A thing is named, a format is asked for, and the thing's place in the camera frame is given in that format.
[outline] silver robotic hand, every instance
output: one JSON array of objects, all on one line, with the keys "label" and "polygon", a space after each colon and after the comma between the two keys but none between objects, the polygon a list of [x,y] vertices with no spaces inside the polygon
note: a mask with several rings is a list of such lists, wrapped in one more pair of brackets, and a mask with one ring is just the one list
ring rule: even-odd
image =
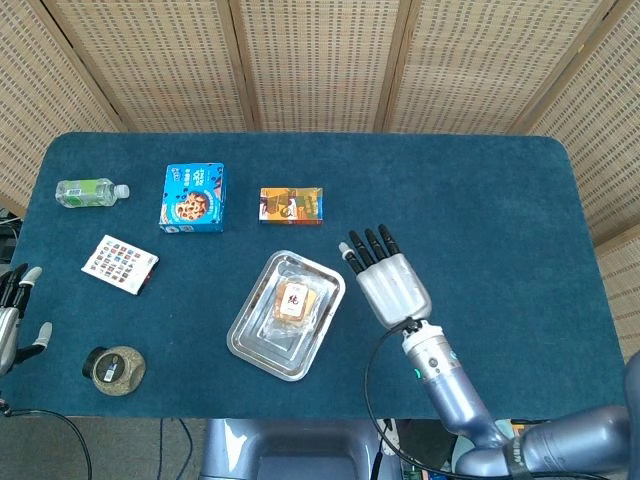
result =
[{"label": "silver robotic hand", "polygon": [[[442,328],[429,323],[431,298],[424,285],[387,228],[380,225],[378,230],[386,251],[373,231],[365,231],[375,259],[353,231],[349,236],[355,251],[341,243],[340,252],[378,320],[389,330],[402,331],[402,347],[421,373],[444,427],[473,442],[475,448],[459,459],[457,473],[485,477],[604,473],[626,467],[632,448],[638,456],[640,353],[627,366],[628,410],[621,406],[592,409],[537,425],[521,438],[509,440],[495,426]],[[640,480],[638,458],[634,460],[629,479]]]},{"label": "silver robotic hand", "polygon": [[20,322],[27,308],[31,288],[42,273],[40,267],[34,267],[24,275],[26,270],[27,265],[23,264],[0,277],[0,376],[9,372],[14,365],[45,350],[51,337],[51,323],[45,322],[31,345],[18,348]]}]

